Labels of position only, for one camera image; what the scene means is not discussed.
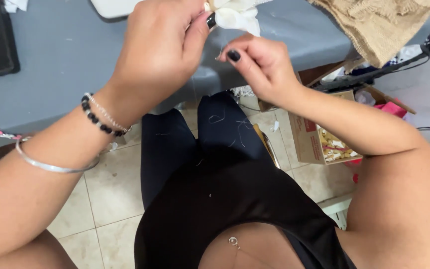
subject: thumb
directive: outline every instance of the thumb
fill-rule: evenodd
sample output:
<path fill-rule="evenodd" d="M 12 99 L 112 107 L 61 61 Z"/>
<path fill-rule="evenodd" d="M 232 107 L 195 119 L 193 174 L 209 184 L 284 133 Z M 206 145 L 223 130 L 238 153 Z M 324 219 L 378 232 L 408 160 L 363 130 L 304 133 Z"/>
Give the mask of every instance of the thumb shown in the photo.
<path fill-rule="evenodd" d="M 202 51 L 204 49 L 205 40 L 210 33 L 209 29 L 209 19 L 215 16 L 215 13 L 205 12 L 202 15 L 198 16 L 192 24 L 188 27 L 185 32 L 185 40 L 183 42 L 183 60 L 185 62 L 196 63 L 200 61 L 200 57 L 202 57 Z M 210 26 L 214 26 L 215 24 L 210 21 Z"/>
<path fill-rule="evenodd" d="M 240 72 L 254 91 L 267 89 L 270 82 L 260 66 L 243 50 L 230 49 L 226 52 L 227 60 Z"/>

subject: woman's right hand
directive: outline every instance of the woman's right hand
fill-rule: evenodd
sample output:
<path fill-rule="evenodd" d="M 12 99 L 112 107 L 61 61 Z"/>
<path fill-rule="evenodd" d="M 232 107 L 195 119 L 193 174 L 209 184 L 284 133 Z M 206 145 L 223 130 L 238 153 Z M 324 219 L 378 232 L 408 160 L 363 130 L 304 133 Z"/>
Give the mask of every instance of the woman's right hand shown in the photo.
<path fill-rule="evenodd" d="M 245 34 L 226 45 L 219 61 L 229 61 L 256 96 L 278 107 L 287 107 L 287 102 L 303 89 L 283 42 Z"/>

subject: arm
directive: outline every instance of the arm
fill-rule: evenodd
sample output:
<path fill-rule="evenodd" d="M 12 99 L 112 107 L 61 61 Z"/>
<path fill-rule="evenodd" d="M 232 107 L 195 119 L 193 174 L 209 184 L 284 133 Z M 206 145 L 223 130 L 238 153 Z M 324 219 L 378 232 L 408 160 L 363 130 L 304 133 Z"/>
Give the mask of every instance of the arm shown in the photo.
<path fill-rule="evenodd" d="M 236 62 L 226 54 L 232 49 L 240 55 Z M 357 266 L 430 267 L 430 145 L 414 127 L 302 86 L 283 43 L 245 35 L 220 60 L 233 64 L 260 98 L 318 123 L 365 155 L 348 232 L 338 231 Z"/>
<path fill-rule="evenodd" d="M 128 18 L 114 74 L 94 95 L 119 124 L 134 124 L 193 75 L 209 33 L 209 14 L 201 11 L 203 0 L 137 4 Z M 110 125 L 94 106 L 92 112 Z M 22 148 L 39 162 L 82 168 L 112 139 L 78 106 Z M 0 256 L 39 235 L 57 216 L 80 177 L 33 167 L 16 151 L 5 156 L 0 161 Z"/>

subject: beige burlap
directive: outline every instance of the beige burlap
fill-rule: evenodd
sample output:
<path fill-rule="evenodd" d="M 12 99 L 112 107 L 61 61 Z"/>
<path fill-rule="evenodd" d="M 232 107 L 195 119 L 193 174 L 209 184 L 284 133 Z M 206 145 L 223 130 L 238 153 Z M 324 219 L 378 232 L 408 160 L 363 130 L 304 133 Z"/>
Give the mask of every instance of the beige burlap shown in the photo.
<path fill-rule="evenodd" d="M 308 0 L 328 10 L 371 65 L 381 68 L 430 16 L 430 0 Z"/>

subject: white fabric flower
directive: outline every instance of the white fabric flower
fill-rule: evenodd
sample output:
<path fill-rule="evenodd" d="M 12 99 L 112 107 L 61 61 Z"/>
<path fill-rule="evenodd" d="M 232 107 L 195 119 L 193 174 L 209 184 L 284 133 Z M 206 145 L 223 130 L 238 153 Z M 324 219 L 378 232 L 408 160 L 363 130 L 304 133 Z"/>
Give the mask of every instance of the white fabric flower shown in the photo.
<path fill-rule="evenodd" d="M 258 13 L 256 0 L 209 0 L 206 11 L 215 12 L 215 21 L 225 29 L 240 29 L 260 36 L 260 25 L 255 16 Z"/>

